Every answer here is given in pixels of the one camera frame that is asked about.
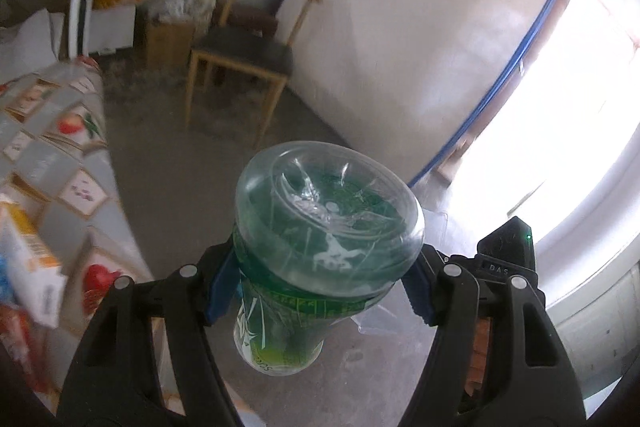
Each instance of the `patterned blanket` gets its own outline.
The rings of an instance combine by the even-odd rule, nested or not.
[[[0,193],[17,201],[68,276],[60,325],[46,333],[55,404],[105,290],[151,279],[111,168],[94,61],[59,62],[0,86]]]

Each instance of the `clear plastic bottle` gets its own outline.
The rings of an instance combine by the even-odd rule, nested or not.
[[[270,375],[304,369],[330,325],[386,295],[423,237],[412,192],[370,158],[322,142],[258,153],[236,189],[242,357]]]

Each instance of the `concrete floor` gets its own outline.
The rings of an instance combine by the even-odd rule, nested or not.
[[[150,269],[165,277],[229,236],[234,190],[253,154],[264,87],[230,74],[223,86],[197,91],[185,131],[183,74],[135,72],[130,61],[117,59],[103,68],[108,138],[124,209]],[[286,90],[264,145],[297,139],[342,143]],[[269,426],[395,426],[434,334],[415,317],[404,290],[396,298],[403,334],[362,335],[345,320],[316,362],[291,377],[262,375],[240,358],[232,339],[237,303],[208,335],[223,378]]]

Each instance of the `red package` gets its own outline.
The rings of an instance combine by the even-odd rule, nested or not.
[[[33,329],[29,315],[17,307],[0,305],[0,342],[20,369],[27,385],[46,393],[44,343]]]
[[[90,319],[94,316],[114,280],[121,275],[120,270],[111,272],[102,264],[92,264],[86,269],[82,279],[82,311],[85,317]]]
[[[76,57],[75,62],[76,64],[84,64],[88,68],[92,68],[93,70],[98,71],[98,73],[100,72],[100,66],[98,65],[98,62],[96,62],[95,59],[91,57],[86,57],[85,55],[78,55],[78,57]]]

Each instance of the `clutter on shelf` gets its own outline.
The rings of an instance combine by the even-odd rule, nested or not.
[[[25,211],[0,200],[0,343],[28,386],[48,403],[52,386],[44,346],[58,325],[66,277]]]
[[[146,66],[181,67],[187,63],[193,39],[204,36],[216,0],[149,0],[146,10]]]

